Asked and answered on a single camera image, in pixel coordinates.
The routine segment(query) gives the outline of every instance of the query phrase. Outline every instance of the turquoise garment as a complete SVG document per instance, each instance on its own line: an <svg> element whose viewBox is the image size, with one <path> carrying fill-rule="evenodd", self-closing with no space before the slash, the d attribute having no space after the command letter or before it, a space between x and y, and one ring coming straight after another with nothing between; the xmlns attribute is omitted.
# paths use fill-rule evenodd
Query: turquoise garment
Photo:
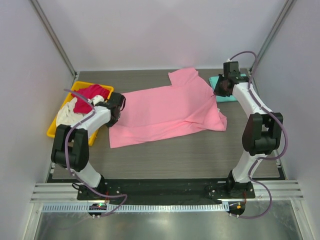
<svg viewBox="0 0 320 240"><path fill-rule="evenodd" d="M215 90L216 84L218 82L219 76L212 76L209 78L210 85L213 90ZM217 103L224 103L224 102L236 102L237 99L234 96L216 96Z"/></svg>

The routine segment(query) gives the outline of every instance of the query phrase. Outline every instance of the red cloth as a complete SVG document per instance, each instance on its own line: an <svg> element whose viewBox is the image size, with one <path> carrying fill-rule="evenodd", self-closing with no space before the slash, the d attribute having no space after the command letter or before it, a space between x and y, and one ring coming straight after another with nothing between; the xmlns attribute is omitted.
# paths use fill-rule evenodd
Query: red cloth
<svg viewBox="0 0 320 240"><path fill-rule="evenodd" d="M91 85L87 88L81 88L77 93L83 95L87 99L92 99L97 95L101 95L104 99L107 99L109 96L110 91L107 89L104 89L102 86L98 84ZM91 112L92 108L85 103L81 98L75 96L72 94L73 97L77 98L77 101L75 103L73 112L76 114L88 114Z"/></svg>

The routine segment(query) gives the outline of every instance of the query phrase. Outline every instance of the wall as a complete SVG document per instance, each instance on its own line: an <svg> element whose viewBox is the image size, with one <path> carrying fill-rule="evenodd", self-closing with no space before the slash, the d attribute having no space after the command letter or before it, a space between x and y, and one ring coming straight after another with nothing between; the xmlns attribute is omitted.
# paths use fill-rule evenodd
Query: wall
<svg viewBox="0 0 320 240"><path fill-rule="evenodd" d="M255 80L261 98L284 115L285 172L297 179L320 239L320 2L300 0L262 59Z"/></svg>
<svg viewBox="0 0 320 240"><path fill-rule="evenodd" d="M27 0L0 1L0 235L22 239L35 182L44 181L46 136L71 74Z"/></svg>
<svg viewBox="0 0 320 240"><path fill-rule="evenodd" d="M285 0L39 0L78 71L222 68L259 51ZM251 56L238 58L250 67Z"/></svg>

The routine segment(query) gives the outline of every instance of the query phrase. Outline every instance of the yellow bin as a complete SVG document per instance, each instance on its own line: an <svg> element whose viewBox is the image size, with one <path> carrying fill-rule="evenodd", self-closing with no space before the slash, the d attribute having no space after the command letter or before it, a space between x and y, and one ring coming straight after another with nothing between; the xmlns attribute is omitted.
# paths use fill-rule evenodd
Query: yellow bin
<svg viewBox="0 0 320 240"><path fill-rule="evenodd" d="M84 81L76 81L71 90L72 91L78 91L79 89L85 89L85 88L88 88L89 86L91 85L94 85L95 83L89 83L89 82L84 82ZM104 89L107 89L110 91L109 93L109 96L108 96L108 99L110 98L111 96L111 93L114 91L114 88L112 86L107 86L107 85L100 85L101 87L103 87ZM60 109L67 103L67 102L70 102L74 97L71 95L71 92L68 93L68 95L66 96L62 106L60 107ZM53 122L51 123L48 131L46 132L46 135L50 138L54 138L55 137L55 134L56 134L56 120L57 120L57 115L55 116ZM89 146L92 146L95 142L95 139L97 137L97 133L98 133L98 130L95 131L91 137L89 138Z"/></svg>

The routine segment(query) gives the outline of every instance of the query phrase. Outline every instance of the pink garment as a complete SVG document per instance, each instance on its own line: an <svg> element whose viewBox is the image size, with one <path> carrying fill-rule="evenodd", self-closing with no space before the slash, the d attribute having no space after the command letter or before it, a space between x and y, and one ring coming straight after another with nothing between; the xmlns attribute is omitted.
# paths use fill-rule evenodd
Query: pink garment
<svg viewBox="0 0 320 240"><path fill-rule="evenodd" d="M104 97L104 99L107 99L110 93L109 90L104 89L102 86L98 84L93 84L87 88L81 88L76 92L85 96L87 99L93 99L97 95L100 95ZM77 101L73 109L73 112L75 114L88 114L91 112L92 108L85 101L73 94L72 96L77 98Z"/></svg>
<svg viewBox="0 0 320 240"><path fill-rule="evenodd" d="M203 130L225 131L212 88L193 67L169 73L171 86L124 93L126 106L109 129L110 147L153 142Z"/></svg>

